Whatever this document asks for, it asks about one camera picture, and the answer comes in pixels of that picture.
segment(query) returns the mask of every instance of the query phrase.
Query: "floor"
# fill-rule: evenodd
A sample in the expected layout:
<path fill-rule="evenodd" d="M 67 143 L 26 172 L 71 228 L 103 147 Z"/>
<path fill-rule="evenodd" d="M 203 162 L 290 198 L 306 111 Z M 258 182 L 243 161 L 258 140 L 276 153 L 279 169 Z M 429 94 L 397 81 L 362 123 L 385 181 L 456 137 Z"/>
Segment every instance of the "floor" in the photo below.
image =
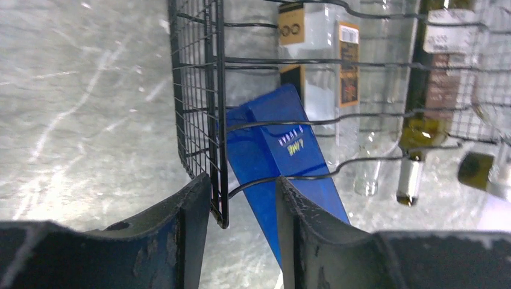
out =
<path fill-rule="evenodd" d="M 230 21 L 276 18 L 273 3 L 225 5 Z M 0 27 L 0 219 L 105 228 L 189 181 L 177 156 L 163 0 L 0 0 Z M 227 33 L 230 56 L 270 53 L 259 36 Z M 234 102 L 268 91 L 267 82 L 240 83 L 228 83 Z M 455 181 L 471 146 L 431 153 L 414 209 L 393 200 L 398 164 L 384 167 L 384 189 L 371 199 L 350 193 L 349 170 L 342 172 L 336 183 L 353 225 L 476 229 L 486 196 Z M 280 288 L 245 197 L 230 206 L 229 229 L 210 222 L 201 288 Z"/>

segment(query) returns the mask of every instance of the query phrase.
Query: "brown label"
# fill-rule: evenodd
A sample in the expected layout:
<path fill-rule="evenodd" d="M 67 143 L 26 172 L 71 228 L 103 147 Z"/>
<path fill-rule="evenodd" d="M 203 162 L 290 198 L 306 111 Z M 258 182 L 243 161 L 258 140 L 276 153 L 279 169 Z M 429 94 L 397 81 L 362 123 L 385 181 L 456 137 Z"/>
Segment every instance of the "brown label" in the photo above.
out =
<path fill-rule="evenodd" d="M 359 27 L 346 22 L 339 22 L 339 58 L 359 62 Z M 359 103 L 359 77 L 357 65 L 340 66 L 340 102 L 339 106 L 349 107 Z"/>
<path fill-rule="evenodd" d="M 300 64 L 291 64 L 280 70 L 280 85 L 293 84 L 298 96 L 304 103 L 303 89 L 305 85 L 305 67 Z"/>
<path fill-rule="evenodd" d="M 460 56 L 454 54 L 433 54 L 432 65 L 434 67 L 456 67 L 460 63 Z M 426 108 L 454 108 L 456 107 L 458 89 L 461 77 L 459 70 L 433 69 L 428 81 L 426 93 Z M 427 111 L 425 117 L 432 119 L 451 120 L 453 111 Z"/>
<path fill-rule="evenodd" d="M 303 3 L 286 3 L 278 7 L 280 45 L 305 42 L 305 12 Z"/>

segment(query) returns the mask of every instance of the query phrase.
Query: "wine bottle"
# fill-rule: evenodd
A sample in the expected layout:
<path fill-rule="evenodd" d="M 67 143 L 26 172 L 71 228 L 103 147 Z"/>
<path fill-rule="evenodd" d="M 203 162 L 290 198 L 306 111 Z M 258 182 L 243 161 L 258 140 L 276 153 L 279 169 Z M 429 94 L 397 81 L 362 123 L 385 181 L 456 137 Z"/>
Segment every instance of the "wine bottle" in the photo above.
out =
<path fill-rule="evenodd" d="M 458 181 L 464 185 L 486 191 L 488 175 L 494 162 L 494 156 L 469 152 L 458 169 Z"/>
<path fill-rule="evenodd" d="M 475 16 L 473 0 L 422 0 L 419 11 L 428 14 L 428 21 L 436 23 L 467 23 Z M 465 63 L 463 28 L 428 26 L 420 22 L 415 37 L 413 62 L 426 67 L 459 67 Z M 399 142 L 409 157 L 401 163 L 397 201 L 414 206 L 418 201 L 419 182 L 426 153 L 417 148 L 441 145 L 448 137 L 453 113 L 440 108 L 456 106 L 460 87 L 459 70 L 412 68 L 408 86 L 406 111 L 425 108 L 403 121 Z"/>
<path fill-rule="evenodd" d="M 349 0 L 358 10 L 360 0 Z M 281 4 L 278 8 L 280 59 L 341 58 L 358 61 L 359 19 L 338 5 Z M 358 67 L 338 64 L 291 64 L 280 67 L 280 82 L 293 84 L 309 120 L 329 120 L 358 113 Z M 359 120 L 314 126 L 329 169 L 351 158 L 357 150 Z"/>

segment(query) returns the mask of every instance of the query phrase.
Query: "blue package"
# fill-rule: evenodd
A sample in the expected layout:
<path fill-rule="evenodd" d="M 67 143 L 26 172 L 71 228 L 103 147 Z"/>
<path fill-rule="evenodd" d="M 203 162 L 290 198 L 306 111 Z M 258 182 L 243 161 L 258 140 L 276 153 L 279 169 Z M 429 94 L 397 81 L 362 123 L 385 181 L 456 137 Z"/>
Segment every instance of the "blue package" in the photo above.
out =
<path fill-rule="evenodd" d="M 228 127 L 286 120 L 307 121 L 298 93 L 291 84 L 227 112 Z M 227 134 L 227 157 L 240 184 L 280 175 L 329 173 L 318 141 L 308 125 L 255 126 L 231 131 Z M 293 180 L 292 183 L 305 197 L 349 224 L 331 178 Z M 254 185 L 243 192 L 281 266 L 275 182 Z"/>

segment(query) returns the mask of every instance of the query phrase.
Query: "black wire rack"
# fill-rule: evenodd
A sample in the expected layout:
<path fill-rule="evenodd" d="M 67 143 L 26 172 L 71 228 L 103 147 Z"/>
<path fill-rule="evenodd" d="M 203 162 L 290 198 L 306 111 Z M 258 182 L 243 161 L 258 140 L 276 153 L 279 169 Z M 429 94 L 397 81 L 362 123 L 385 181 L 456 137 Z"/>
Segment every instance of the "black wire rack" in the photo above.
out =
<path fill-rule="evenodd" d="M 438 26 L 438 24 L 427 22 L 427 15 L 418 13 L 397 13 L 386 15 L 364 14 L 359 11 L 352 10 L 346 2 L 341 0 L 261 1 L 275 3 L 301 2 L 334 4 L 344 7 L 347 13 L 361 19 L 417 19 L 418 21 L 426 22 L 428 25 Z M 367 3 L 378 1 L 363 0 L 362 2 Z M 415 113 L 437 110 L 452 111 L 454 113 L 450 136 L 460 139 L 460 142 L 454 146 L 430 146 L 427 148 L 417 148 L 417 150 L 458 149 L 461 147 L 463 141 L 480 141 L 490 144 L 498 142 L 498 133 L 491 127 L 480 122 L 478 117 L 472 111 L 469 93 L 467 93 L 466 97 L 463 97 L 461 101 L 458 101 L 456 107 L 451 108 L 422 108 L 405 113 L 403 106 L 402 111 L 398 112 L 385 112 L 385 110 L 381 110 L 376 113 L 363 112 L 360 114 L 348 114 L 336 119 L 325 121 L 296 122 L 290 120 L 288 122 L 261 122 L 227 128 L 225 119 L 226 112 L 229 107 L 226 102 L 226 70 L 267 70 L 277 73 L 279 65 L 282 64 L 346 64 L 349 62 L 339 59 L 282 60 L 228 57 L 225 55 L 224 43 L 224 31 L 226 27 L 267 28 L 268 30 L 273 30 L 275 32 L 275 38 L 277 38 L 278 35 L 278 27 L 276 24 L 269 23 L 224 22 L 224 0 L 169 0 L 168 13 L 170 23 L 172 71 L 174 77 L 175 115 L 178 138 L 177 145 L 180 160 L 190 177 L 195 177 L 202 172 L 206 172 L 210 175 L 212 180 L 211 212 L 218 221 L 219 226 L 222 228 L 227 228 L 229 225 L 228 200 L 231 197 L 251 185 L 275 180 L 275 178 L 256 180 L 247 184 L 241 184 L 238 188 L 229 192 L 226 136 L 228 132 L 235 129 L 261 125 L 325 125 L 354 117 L 402 119 L 403 117 L 412 116 Z M 484 34 L 484 31 L 489 30 L 489 27 L 481 22 L 463 25 L 452 24 L 446 26 L 473 26 L 476 27 L 481 34 Z M 358 67 L 408 67 L 410 69 L 424 70 L 447 69 L 445 67 L 427 67 L 420 63 L 413 63 L 409 61 L 400 63 L 358 62 L 350 64 Z M 460 70 L 470 71 L 471 73 L 481 71 L 475 66 L 460 68 Z M 509 69 L 503 71 L 493 70 L 493 72 L 511 74 Z M 510 106 L 511 104 L 508 103 L 507 98 L 506 101 L 503 99 L 497 105 Z M 348 160 L 341 163 L 335 171 L 321 176 L 287 177 L 289 179 L 328 178 L 339 173 L 340 169 L 349 163 L 358 161 L 398 161 L 403 158 L 407 158 L 409 153 L 411 153 L 411 151 L 399 157 L 356 158 Z"/>

